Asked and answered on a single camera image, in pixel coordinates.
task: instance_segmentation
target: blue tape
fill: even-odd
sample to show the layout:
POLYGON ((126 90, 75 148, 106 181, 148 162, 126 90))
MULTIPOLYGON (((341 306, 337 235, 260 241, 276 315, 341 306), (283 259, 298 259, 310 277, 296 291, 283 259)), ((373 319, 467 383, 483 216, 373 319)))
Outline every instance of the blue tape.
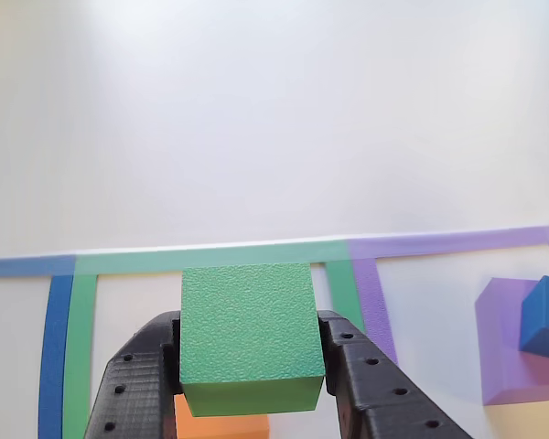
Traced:
POLYGON ((0 259, 0 277, 71 276, 75 255, 0 259))
POLYGON ((38 391, 38 439, 63 437, 63 377, 73 276, 54 276, 48 293, 38 391))

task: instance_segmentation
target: white wall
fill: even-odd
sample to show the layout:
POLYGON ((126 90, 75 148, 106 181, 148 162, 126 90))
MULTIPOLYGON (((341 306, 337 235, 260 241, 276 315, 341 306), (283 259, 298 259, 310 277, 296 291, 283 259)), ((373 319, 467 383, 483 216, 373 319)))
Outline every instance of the white wall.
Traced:
POLYGON ((548 222, 549 0, 0 1, 0 256, 548 222))

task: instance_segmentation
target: purple cube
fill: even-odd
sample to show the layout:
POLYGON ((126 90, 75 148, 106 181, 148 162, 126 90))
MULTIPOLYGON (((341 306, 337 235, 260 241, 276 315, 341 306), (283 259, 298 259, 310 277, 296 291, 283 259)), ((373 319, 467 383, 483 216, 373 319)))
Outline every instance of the purple cube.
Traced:
POLYGON ((549 358, 520 351, 522 301, 536 285, 494 278, 476 301, 484 405, 549 401, 549 358))

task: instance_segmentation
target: purple square outline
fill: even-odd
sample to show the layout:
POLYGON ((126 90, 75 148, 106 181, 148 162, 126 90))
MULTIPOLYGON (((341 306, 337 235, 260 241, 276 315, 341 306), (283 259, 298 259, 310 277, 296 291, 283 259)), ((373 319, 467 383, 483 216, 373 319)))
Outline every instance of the purple square outline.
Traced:
POLYGON ((549 245, 549 226, 349 240, 354 278, 368 337, 398 364, 377 260, 549 245))

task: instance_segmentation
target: green tape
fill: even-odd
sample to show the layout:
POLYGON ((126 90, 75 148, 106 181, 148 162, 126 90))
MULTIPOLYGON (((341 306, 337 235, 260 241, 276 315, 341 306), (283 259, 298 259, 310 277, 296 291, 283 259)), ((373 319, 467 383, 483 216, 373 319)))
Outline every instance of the green tape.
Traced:
POLYGON ((362 333, 366 326, 360 308, 360 296, 350 260, 325 263, 333 310, 346 317, 362 333))
POLYGON ((78 255, 75 274, 180 272, 187 268, 350 259, 345 241, 78 255))
POLYGON ((93 312, 97 276, 73 278, 65 348, 63 439, 82 439, 90 418, 93 312))

